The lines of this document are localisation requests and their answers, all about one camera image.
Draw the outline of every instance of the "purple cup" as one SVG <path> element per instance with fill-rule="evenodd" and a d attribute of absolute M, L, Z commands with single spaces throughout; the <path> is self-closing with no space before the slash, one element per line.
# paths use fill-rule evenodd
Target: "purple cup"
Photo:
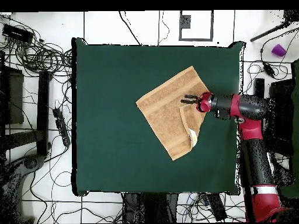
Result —
<path fill-rule="evenodd" d="M 283 57 L 286 54 L 286 50 L 280 44 L 278 44 L 273 47 L 272 53 L 277 56 Z"/>

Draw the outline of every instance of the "black cable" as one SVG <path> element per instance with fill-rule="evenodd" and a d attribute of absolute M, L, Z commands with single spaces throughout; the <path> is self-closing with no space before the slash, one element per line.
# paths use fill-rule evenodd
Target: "black cable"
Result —
<path fill-rule="evenodd" d="M 30 121 L 29 121 L 29 119 L 28 119 L 27 114 L 23 111 L 23 109 L 21 109 L 20 107 L 16 106 L 15 104 L 13 104 L 11 101 L 10 101 L 10 104 L 12 104 L 13 106 L 15 106 L 16 108 L 18 108 L 19 110 L 21 110 L 21 111 L 23 112 L 23 114 L 24 114 L 25 117 L 27 118 L 27 121 L 28 121 L 28 124 L 29 124 L 30 127 L 31 127 L 31 130 L 32 130 L 33 133 L 34 133 L 35 140 L 36 140 L 36 142 L 38 142 L 36 132 L 35 132 L 35 130 L 33 129 L 32 125 L 31 125 L 31 123 L 30 123 Z"/>
<path fill-rule="evenodd" d="M 99 217 L 99 218 L 102 218 L 102 220 L 104 220 L 105 222 L 114 223 L 114 222 L 112 222 L 112 221 L 106 220 L 107 218 L 112 218 L 112 219 L 113 219 L 112 216 L 102 217 L 102 216 L 100 216 L 100 215 L 98 215 L 98 214 L 93 213 L 90 209 L 88 209 L 88 208 L 84 208 L 84 207 L 83 207 L 82 209 L 77 209 L 76 211 L 66 212 L 66 213 L 62 213 L 62 214 L 60 214 L 59 217 L 55 220 L 54 224 L 57 223 L 58 219 L 59 219 L 62 215 L 74 214 L 74 213 L 77 213 L 77 212 L 79 212 L 79 211 L 81 211 L 81 210 L 83 210 L 83 209 L 87 210 L 88 212 L 90 212 L 90 213 L 91 213 L 92 215 L 94 215 L 94 216 L 97 216 L 97 217 Z"/>
<path fill-rule="evenodd" d="M 263 60 L 263 48 L 264 48 L 264 46 L 265 46 L 270 40 L 274 40 L 274 39 L 276 39 L 276 38 L 278 38 L 278 37 L 280 37 L 280 36 L 283 36 L 283 35 L 285 35 L 285 34 L 292 33 L 292 32 L 294 32 L 295 30 L 298 30 L 298 31 L 296 32 L 296 34 L 294 35 L 294 37 L 291 39 L 290 43 L 288 44 L 286 53 L 285 53 L 285 55 L 283 56 L 283 59 L 280 61 L 279 65 L 273 65 L 273 64 L 270 64 L 270 63 L 268 63 L 268 62 L 264 62 L 264 60 Z M 281 65 L 281 63 L 283 62 L 284 57 L 285 57 L 286 54 L 287 54 L 288 48 L 290 47 L 292 41 L 295 39 L 295 37 L 296 37 L 296 35 L 298 34 L 298 32 L 299 32 L 299 27 L 296 27 L 295 29 L 291 29 L 291 30 L 289 30 L 289 31 L 285 31 L 284 33 L 282 33 L 282 34 L 280 34 L 280 35 L 278 35 L 278 36 L 276 36 L 276 37 L 274 37 L 274 38 L 270 38 L 270 39 L 268 39 L 268 40 L 263 44 L 262 48 L 260 49 L 260 60 L 263 62 L 264 67 L 267 66 L 267 67 L 269 67 L 269 69 L 273 69 L 272 67 L 279 67 L 279 70 L 280 70 L 280 71 L 282 71 L 282 70 L 281 70 L 281 67 L 283 67 L 283 68 L 286 69 L 286 71 L 282 71 L 283 73 L 286 74 L 283 78 L 275 78 L 274 75 L 272 75 L 272 78 L 274 78 L 275 80 L 283 80 L 284 78 L 287 77 L 287 75 L 289 75 L 289 74 L 288 74 L 288 69 L 287 69 L 287 67 L 284 66 L 284 65 Z"/>
<path fill-rule="evenodd" d="M 126 24 L 126 26 L 128 27 L 129 31 L 131 32 L 131 34 L 133 35 L 133 37 L 134 37 L 135 40 L 137 41 L 138 45 L 141 46 L 142 44 L 140 44 L 139 41 L 136 39 L 134 33 L 132 32 L 132 30 L 130 29 L 130 27 L 128 26 L 128 24 L 125 22 L 125 20 L 124 20 L 123 17 L 121 16 L 120 11 L 119 11 L 119 16 L 120 16 L 121 20 L 124 22 L 124 24 Z"/>
<path fill-rule="evenodd" d="M 245 94 L 248 92 L 248 90 L 252 87 L 252 82 L 254 81 L 254 79 L 261 73 L 263 72 L 263 70 L 261 69 L 260 65 L 258 64 L 253 64 L 254 62 L 259 62 L 260 60 L 256 60 L 256 61 L 253 61 L 250 66 L 248 67 L 247 69 L 247 73 L 249 74 L 250 76 L 250 83 L 247 85 L 247 88 L 246 88 L 246 91 L 244 91 L 244 85 L 242 85 L 242 94 Z M 255 73 L 255 72 L 250 72 L 250 68 L 253 67 L 253 66 L 258 66 L 259 67 L 259 72 Z"/>
<path fill-rule="evenodd" d="M 33 191 L 32 191 L 32 184 L 33 184 L 34 178 L 33 178 L 32 183 L 31 183 L 31 185 L 30 185 L 30 191 L 31 191 L 32 194 L 33 194 Z M 52 192 L 53 192 L 53 186 L 52 186 L 52 191 L 51 191 L 51 202 L 53 203 Z M 41 217 L 45 214 L 46 210 L 47 210 L 47 206 L 46 206 L 44 212 L 40 215 L 39 220 L 40 220 Z"/>
<path fill-rule="evenodd" d="M 40 215 L 39 219 L 37 220 L 37 224 L 39 224 L 41 217 L 44 215 L 44 213 L 46 212 L 46 210 L 47 210 L 47 208 L 48 208 L 48 205 L 47 205 L 47 203 L 46 203 L 44 200 L 42 200 L 41 198 L 39 198 L 39 197 L 38 197 L 37 195 L 35 195 L 34 192 L 32 191 L 32 184 L 33 184 L 33 182 L 34 182 L 34 179 L 35 179 L 35 171 L 34 171 L 34 173 L 33 173 L 33 180 L 32 180 L 32 182 L 31 182 L 31 184 L 30 184 L 30 188 L 29 188 L 29 189 L 30 189 L 30 191 L 31 191 L 31 193 L 32 193 L 33 196 L 35 196 L 38 200 L 40 200 L 41 202 L 43 202 L 43 203 L 46 205 L 46 208 L 44 209 L 43 213 Z"/>
<path fill-rule="evenodd" d="M 168 34 L 169 34 L 169 32 L 170 32 L 170 29 L 169 29 L 169 27 L 164 23 L 163 19 L 164 19 L 164 10 L 163 10 L 163 14 L 162 14 L 162 23 L 168 28 L 168 33 L 167 33 L 166 38 L 163 38 L 162 40 L 166 40 L 166 39 L 168 38 Z"/>

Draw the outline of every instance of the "green table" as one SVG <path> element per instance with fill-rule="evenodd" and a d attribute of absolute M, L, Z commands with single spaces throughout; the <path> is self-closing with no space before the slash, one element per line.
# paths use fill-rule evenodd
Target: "green table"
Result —
<path fill-rule="evenodd" d="M 72 46 L 78 191 L 238 193 L 233 120 L 206 114 L 196 146 L 172 161 L 135 102 L 191 65 L 210 91 L 238 93 L 242 42 L 154 47 L 86 45 L 78 38 Z"/>

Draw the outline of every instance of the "white label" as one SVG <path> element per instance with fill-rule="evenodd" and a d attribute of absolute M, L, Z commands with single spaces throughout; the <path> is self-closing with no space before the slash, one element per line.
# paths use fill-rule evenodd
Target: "white label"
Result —
<path fill-rule="evenodd" d="M 192 129 L 189 129 L 189 131 L 191 133 L 190 139 L 192 139 L 192 141 L 193 141 L 193 146 L 192 146 L 192 148 L 193 148 L 195 146 L 195 144 L 197 143 L 197 136 L 196 136 L 195 131 L 193 131 Z"/>

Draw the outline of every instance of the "towel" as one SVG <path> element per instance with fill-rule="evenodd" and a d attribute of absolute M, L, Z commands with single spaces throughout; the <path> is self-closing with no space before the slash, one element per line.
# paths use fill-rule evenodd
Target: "towel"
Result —
<path fill-rule="evenodd" d="M 196 104 L 184 104 L 184 95 L 200 96 L 207 87 L 191 66 L 154 90 L 136 104 L 172 160 L 187 154 L 195 146 L 205 113 Z"/>

